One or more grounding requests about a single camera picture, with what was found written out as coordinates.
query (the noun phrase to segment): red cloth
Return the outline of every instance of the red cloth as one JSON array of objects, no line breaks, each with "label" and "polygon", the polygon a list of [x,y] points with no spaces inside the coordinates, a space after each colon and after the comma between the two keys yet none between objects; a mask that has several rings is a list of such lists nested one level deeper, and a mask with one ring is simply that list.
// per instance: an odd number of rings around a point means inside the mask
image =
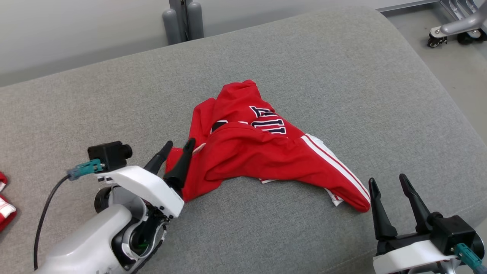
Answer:
[{"label": "red cloth", "polygon": [[[0,172],[0,192],[7,184],[7,177]],[[8,200],[0,195],[0,232],[15,218],[16,208],[9,204]]]},{"label": "red cloth", "polygon": [[[360,212],[370,208],[370,195],[358,178],[321,140],[277,115],[251,80],[225,85],[216,99],[196,106],[189,137],[197,149],[183,188],[185,201],[218,188],[224,179],[248,176],[309,183],[329,190],[336,205],[342,198]],[[167,171],[181,153],[171,150]]]}]

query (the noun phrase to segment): white stripe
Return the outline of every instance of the white stripe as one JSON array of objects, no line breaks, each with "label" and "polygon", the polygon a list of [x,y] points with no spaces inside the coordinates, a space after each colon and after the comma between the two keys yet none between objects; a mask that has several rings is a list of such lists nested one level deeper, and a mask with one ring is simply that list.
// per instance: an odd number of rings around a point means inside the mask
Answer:
[{"label": "white stripe", "polygon": [[304,142],[314,151],[316,154],[318,154],[321,158],[323,158],[325,161],[327,161],[329,164],[331,164],[336,170],[338,170],[340,173],[347,178],[354,186],[355,188],[358,189],[358,191],[365,197],[365,199],[370,203],[370,198],[369,196],[364,192],[364,189],[359,185],[358,182],[360,181],[355,181],[355,179],[346,171],[344,170],[337,162],[335,162],[333,159],[328,157],[323,151],[321,151],[317,146],[315,146],[306,136],[301,136],[301,139],[304,140]]},{"label": "white stripe", "polygon": [[261,181],[261,183],[263,184],[267,184],[267,183],[270,183],[270,182],[273,182],[273,181],[278,181],[278,179],[267,179],[267,180],[262,180],[262,179],[259,179]]},{"label": "white stripe", "polygon": [[15,210],[16,209],[13,205],[6,204],[4,207],[0,208],[0,214],[2,214],[4,218],[7,218],[10,214],[14,213]]},{"label": "white stripe", "polygon": [[343,164],[343,163],[342,163],[342,162],[341,162],[341,161],[340,161],[340,160],[337,158],[337,156],[336,156],[336,155],[335,155],[335,154],[334,154],[334,153],[333,153],[333,152],[332,152],[332,151],[331,151],[331,150],[330,150],[330,149],[329,149],[327,146],[325,146],[325,144],[323,143],[323,141],[322,141],[322,140],[320,140],[320,139],[316,138],[315,136],[313,136],[313,135],[311,135],[311,134],[306,134],[306,135],[307,135],[308,137],[310,137],[310,139],[311,139],[311,140],[313,140],[313,142],[314,142],[314,143],[315,143],[315,144],[316,144],[318,147],[320,147],[322,150],[324,150],[324,151],[328,152],[328,154],[330,154],[330,155],[333,157],[333,159],[335,159],[335,160],[336,160],[337,162],[339,162],[339,163],[340,163],[340,164],[341,164],[343,167],[345,167],[345,169],[346,169],[348,172],[350,172],[350,174],[352,174],[352,176],[353,176],[353,177],[354,177],[354,178],[357,180],[357,182],[359,182],[359,183],[360,183],[360,184],[361,184],[361,185],[364,187],[365,192],[366,192],[367,194],[369,194],[369,191],[368,191],[368,190],[367,190],[367,188],[366,188],[366,187],[365,187],[365,186],[362,184],[362,182],[360,182],[360,180],[357,178],[357,176],[355,176],[355,174],[354,174],[354,173],[353,173],[353,172],[352,172],[350,169],[348,169],[348,167],[347,167],[345,164]]}]

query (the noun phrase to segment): gray floor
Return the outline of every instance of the gray floor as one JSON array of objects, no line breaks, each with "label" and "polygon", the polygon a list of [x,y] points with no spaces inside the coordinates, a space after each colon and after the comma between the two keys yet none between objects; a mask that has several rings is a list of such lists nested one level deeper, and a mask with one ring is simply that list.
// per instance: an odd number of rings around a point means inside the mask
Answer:
[{"label": "gray floor", "polygon": [[[429,30],[452,20],[438,3],[383,14],[411,44],[487,143],[487,41],[463,46],[456,37],[451,37],[446,45],[428,48]],[[487,220],[476,230],[482,239],[487,239]],[[470,274],[472,270],[462,266],[457,273]]]}]

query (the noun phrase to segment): metal stand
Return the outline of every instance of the metal stand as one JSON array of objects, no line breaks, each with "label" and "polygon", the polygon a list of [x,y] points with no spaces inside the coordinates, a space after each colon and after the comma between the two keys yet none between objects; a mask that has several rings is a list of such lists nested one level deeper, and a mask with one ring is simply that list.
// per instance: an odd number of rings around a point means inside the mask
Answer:
[{"label": "metal stand", "polygon": [[203,38],[201,5],[192,0],[169,0],[170,9],[162,13],[168,44]]},{"label": "metal stand", "polygon": [[[485,33],[480,29],[484,21],[487,20],[487,2],[478,8],[471,0],[440,0],[443,7],[457,21],[442,26],[434,27],[430,30],[429,47],[437,47],[443,42],[447,42],[447,36],[458,34],[458,42],[470,44],[476,39],[483,40]],[[459,4],[469,13],[465,17]]]}]

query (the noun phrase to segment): gray fabric surface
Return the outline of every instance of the gray fabric surface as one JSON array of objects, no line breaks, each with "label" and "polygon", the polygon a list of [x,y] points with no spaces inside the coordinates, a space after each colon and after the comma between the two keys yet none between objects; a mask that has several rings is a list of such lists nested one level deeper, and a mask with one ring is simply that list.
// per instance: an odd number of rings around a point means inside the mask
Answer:
[{"label": "gray fabric surface", "polygon": [[[0,89],[0,170],[19,215],[0,234],[5,273],[32,270],[42,206],[86,149],[121,140],[143,165],[184,144],[192,109],[229,82],[254,80],[275,109],[321,138],[363,183],[374,176],[400,234],[414,218],[398,175],[432,211],[487,216],[487,148],[438,80],[378,12],[294,17],[113,59]],[[102,186],[62,185],[40,239],[47,251],[90,217]],[[335,208],[323,189],[234,178],[195,199],[140,273],[371,273],[370,212]]]}]

